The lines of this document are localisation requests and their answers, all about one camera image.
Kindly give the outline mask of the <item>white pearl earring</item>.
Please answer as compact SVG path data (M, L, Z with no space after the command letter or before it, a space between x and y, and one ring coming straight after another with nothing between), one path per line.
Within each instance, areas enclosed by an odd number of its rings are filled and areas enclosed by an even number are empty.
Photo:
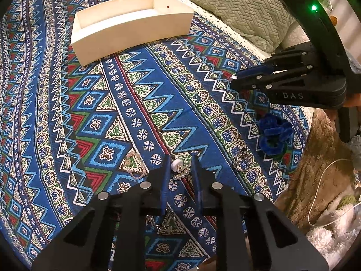
M173 172L173 179L180 180L185 178L190 173L190 168L184 165L183 160L175 159L171 163L171 171Z

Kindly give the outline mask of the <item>green textured pillow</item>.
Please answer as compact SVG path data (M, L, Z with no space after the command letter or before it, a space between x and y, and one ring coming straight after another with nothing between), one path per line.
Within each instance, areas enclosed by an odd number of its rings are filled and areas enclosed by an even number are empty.
M278 0L190 0L215 15L264 52L272 53L295 20ZM318 0L327 13L330 0Z

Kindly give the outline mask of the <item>brown fuzzy rug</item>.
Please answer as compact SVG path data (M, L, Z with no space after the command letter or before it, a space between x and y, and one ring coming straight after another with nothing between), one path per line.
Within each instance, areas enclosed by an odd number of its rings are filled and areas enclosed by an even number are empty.
M275 205L307 232L327 206L354 181L351 151L324 111L315 110L301 162Z

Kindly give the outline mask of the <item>blue velvet scrunchie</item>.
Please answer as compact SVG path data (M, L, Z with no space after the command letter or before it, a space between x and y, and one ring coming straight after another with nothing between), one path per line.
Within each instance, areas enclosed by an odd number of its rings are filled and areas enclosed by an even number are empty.
M293 134L292 124L274 114L267 113L258 121L259 147L275 160L283 158Z

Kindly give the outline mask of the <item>white fluffy cushion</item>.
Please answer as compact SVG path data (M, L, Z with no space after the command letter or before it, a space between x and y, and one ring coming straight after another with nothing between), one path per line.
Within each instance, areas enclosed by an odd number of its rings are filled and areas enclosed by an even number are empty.
M309 41L310 40L302 27L295 21L292 25L290 25L285 38L281 42L281 47L285 49Z

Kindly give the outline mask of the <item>blue patterned woven blanket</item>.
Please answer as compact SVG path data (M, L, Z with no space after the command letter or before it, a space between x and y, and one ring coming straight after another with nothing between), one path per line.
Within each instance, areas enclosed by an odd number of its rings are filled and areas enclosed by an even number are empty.
M263 55L201 9L185 36L81 66L75 14L105 1L13 0L1 18L1 234L26 268L94 194L126 192L165 155L275 201L308 139L313 109L228 88ZM294 130L280 160L259 147L267 113Z

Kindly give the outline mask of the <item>cream rectangular open box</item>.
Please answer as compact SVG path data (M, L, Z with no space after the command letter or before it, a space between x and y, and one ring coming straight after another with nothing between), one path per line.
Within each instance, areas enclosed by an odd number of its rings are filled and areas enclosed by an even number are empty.
M86 66L118 51L186 35L194 10L181 0L109 0L75 14L70 45Z

